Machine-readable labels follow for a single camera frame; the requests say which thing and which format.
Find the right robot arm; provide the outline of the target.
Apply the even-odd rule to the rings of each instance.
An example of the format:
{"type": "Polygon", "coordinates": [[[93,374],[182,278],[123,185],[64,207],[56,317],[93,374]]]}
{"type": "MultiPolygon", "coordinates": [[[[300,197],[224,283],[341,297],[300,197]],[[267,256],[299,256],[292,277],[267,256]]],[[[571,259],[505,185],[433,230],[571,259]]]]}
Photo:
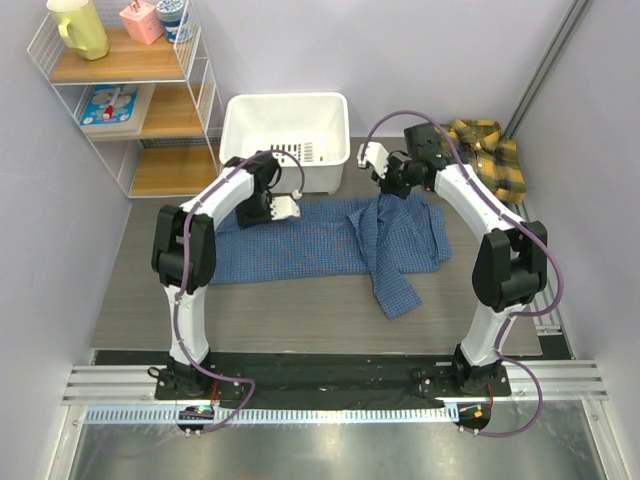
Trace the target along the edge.
{"type": "Polygon", "coordinates": [[[525,313],[547,283],[547,230],[526,222],[481,184],[451,138],[432,123],[404,131],[405,161],[368,141],[358,153],[360,168],[371,167],[382,192],[404,195],[416,186],[446,200],[479,242],[472,271],[478,305],[469,331],[456,346],[450,367],[422,371],[425,394],[436,397],[506,396],[509,385],[502,347],[516,317],[525,313]]]}

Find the blue checked long sleeve shirt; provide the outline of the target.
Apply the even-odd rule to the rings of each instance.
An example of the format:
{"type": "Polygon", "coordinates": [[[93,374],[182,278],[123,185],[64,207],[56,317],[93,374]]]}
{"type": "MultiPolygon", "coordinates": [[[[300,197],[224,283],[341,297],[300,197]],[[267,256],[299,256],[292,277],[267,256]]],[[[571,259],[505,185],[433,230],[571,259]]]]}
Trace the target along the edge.
{"type": "Polygon", "coordinates": [[[442,210],[419,193],[406,199],[304,200],[298,219],[240,227],[227,217],[215,234],[214,284],[368,275],[390,320],[421,305],[407,280],[451,257],[442,210]]]}

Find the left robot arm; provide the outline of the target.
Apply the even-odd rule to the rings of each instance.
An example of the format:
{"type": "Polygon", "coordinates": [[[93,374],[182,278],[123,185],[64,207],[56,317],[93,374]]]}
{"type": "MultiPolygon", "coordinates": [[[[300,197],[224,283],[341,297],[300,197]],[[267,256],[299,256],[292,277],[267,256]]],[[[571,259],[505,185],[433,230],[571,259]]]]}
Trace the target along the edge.
{"type": "Polygon", "coordinates": [[[279,170],[271,150],[234,157],[194,198],[160,209],[151,265],[169,303],[171,347],[167,366],[148,370],[157,381],[157,399],[200,399],[222,379],[211,370],[205,329],[206,292],[216,268],[215,230],[239,206],[270,221],[268,187],[279,179],[279,170]]]}

